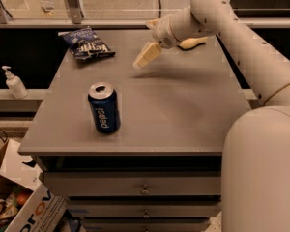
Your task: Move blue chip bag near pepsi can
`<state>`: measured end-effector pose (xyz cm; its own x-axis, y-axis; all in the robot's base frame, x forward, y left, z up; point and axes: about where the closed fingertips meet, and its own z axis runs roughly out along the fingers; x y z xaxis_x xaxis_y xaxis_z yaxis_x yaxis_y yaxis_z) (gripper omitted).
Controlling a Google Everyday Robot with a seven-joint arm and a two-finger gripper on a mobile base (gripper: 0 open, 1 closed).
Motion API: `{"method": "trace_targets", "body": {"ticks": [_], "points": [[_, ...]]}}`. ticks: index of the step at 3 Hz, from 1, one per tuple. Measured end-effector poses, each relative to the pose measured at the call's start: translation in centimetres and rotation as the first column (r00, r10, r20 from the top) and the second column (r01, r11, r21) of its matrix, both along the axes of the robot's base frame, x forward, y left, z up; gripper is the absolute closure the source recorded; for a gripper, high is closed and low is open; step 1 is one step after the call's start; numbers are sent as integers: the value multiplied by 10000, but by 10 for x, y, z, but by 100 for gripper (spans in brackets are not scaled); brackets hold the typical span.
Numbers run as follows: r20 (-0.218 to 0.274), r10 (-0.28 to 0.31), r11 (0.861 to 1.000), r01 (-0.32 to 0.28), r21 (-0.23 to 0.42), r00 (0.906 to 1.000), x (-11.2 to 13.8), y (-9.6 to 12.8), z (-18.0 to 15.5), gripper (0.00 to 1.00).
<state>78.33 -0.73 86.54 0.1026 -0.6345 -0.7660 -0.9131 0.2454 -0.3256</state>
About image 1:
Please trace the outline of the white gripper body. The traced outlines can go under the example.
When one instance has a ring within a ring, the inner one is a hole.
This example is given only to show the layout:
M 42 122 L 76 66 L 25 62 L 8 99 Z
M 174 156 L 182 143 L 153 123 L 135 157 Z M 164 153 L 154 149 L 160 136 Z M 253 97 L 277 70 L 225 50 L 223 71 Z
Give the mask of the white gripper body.
M 162 48 L 173 48 L 177 40 L 171 30 L 171 15 L 158 18 L 154 23 L 153 38 Z

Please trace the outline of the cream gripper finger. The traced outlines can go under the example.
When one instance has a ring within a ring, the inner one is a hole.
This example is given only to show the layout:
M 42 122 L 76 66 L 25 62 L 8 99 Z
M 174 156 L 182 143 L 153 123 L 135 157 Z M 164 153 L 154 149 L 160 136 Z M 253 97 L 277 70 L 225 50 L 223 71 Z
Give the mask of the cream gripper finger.
M 156 42 L 147 42 L 142 48 L 141 52 L 137 55 L 133 62 L 135 69 L 142 69 L 147 66 L 150 62 L 160 56 L 162 51 L 161 46 Z
M 149 29 L 154 29 L 157 26 L 157 24 L 158 24 L 159 21 L 160 20 L 158 18 L 149 20 L 149 21 L 146 22 L 146 26 Z

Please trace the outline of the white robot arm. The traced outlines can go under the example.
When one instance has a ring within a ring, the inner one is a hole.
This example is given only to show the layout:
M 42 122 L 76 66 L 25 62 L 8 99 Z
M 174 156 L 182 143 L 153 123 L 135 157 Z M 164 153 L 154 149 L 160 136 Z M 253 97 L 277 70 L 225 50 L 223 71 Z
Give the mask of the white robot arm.
M 141 69 L 189 38 L 215 34 L 260 102 L 227 133 L 222 152 L 222 232 L 290 232 L 290 61 L 234 14 L 228 0 L 191 0 L 149 22 Z

